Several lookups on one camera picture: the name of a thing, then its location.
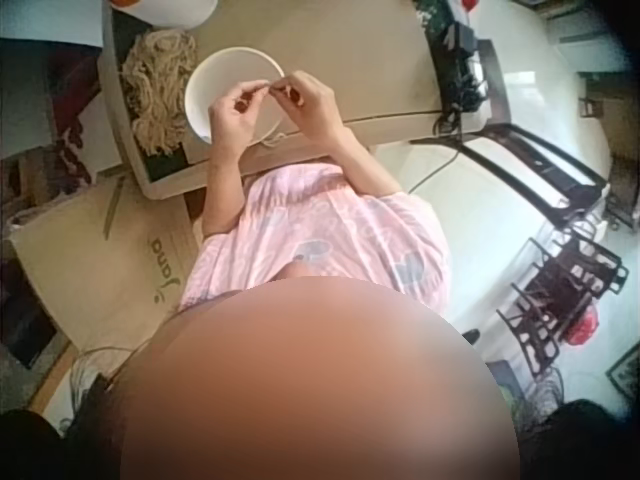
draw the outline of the pink patterned pajama top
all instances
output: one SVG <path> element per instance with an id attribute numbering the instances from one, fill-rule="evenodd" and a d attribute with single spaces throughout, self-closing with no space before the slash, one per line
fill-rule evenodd
<path id="1" fill-rule="evenodd" d="M 318 275 L 392 288 L 438 313 L 447 305 L 449 251 L 431 206 L 405 193 L 359 196 L 340 167 L 308 163 L 250 186 L 238 226 L 204 241 L 182 308 L 263 284 L 294 259 Z"/>

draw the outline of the hand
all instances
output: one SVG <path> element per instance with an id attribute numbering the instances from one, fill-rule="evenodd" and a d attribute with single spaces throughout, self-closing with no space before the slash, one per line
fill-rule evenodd
<path id="1" fill-rule="evenodd" d="M 312 142 L 331 151 L 338 147 L 348 129 L 329 87 L 306 72 L 294 72 L 269 89 L 282 109 Z"/>
<path id="2" fill-rule="evenodd" d="M 251 143 L 262 101 L 269 93 L 267 80 L 242 82 L 209 107 L 212 158 L 238 161 Z"/>

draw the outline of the white container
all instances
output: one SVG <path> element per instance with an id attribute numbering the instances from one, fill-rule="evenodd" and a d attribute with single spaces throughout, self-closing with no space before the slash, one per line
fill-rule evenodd
<path id="1" fill-rule="evenodd" d="M 211 16 L 218 0 L 112 0 L 111 5 L 156 27 L 190 30 Z"/>
<path id="2" fill-rule="evenodd" d="M 211 143 L 209 105 L 239 82 L 275 82 L 284 73 L 268 55 L 247 47 L 232 47 L 210 55 L 193 72 L 184 95 L 185 112 L 193 131 Z M 271 95 L 260 108 L 252 143 L 269 137 L 282 120 L 282 110 Z"/>

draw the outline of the floor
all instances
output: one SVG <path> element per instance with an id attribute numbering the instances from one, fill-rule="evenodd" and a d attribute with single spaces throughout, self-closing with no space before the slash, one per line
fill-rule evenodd
<path id="1" fill-rule="evenodd" d="M 471 12 L 476 35 L 490 38 L 504 74 L 513 122 L 560 146 L 607 177 L 611 161 L 600 123 L 578 114 L 584 85 L 549 44 L 545 23 L 528 9 L 507 0 L 482 0 Z M 551 203 L 558 194 L 526 167 L 488 141 L 474 148 L 507 168 Z M 454 152 L 438 146 L 379 146 L 376 157 L 410 189 L 447 162 Z M 526 201 L 472 161 L 460 156 L 416 194 L 438 213 L 449 240 L 453 288 L 447 320 L 459 331 L 479 328 L 477 351 L 487 360 L 509 360 L 519 381 L 532 378 L 518 344 L 495 310 L 513 300 L 511 282 L 530 272 L 534 237 L 550 241 L 552 228 Z M 582 347 L 563 347 L 558 366 L 567 400 L 588 398 L 613 413 L 628 408 L 606 371 L 640 338 L 638 306 L 638 236 L 621 229 L 605 239 L 631 270 L 620 296 L 605 295 L 598 306 L 600 326 Z"/>

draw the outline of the red object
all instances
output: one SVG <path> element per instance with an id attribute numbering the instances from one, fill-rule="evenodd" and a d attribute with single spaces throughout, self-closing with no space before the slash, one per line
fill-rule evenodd
<path id="1" fill-rule="evenodd" d="M 113 3 L 116 7 L 124 8 L 135 5 L 139 1 L 140 0 L 111 0 L 111 3 Z"/>
<path id="2" fill-rule="evenodd" d="M 53 118 L 61 136 L 93 98 L 100 93 L 97 48 L 55 44 L 49 56 Z"/>
<path id="3" fill-rule="evenodd" d="M 584 345 L 598 328 L 598 310 L 595 305 L 589 305 L 582 318 L 571 327 L 566 334 L 566 341 L 569 345 Z"/>
<path id="4" fill-rule="evenodd" d="M 479 1 L 480 0 L 462 0 L 462 6 L 467 12 L 470 12 L 476 5 L 478 5 Z"/>

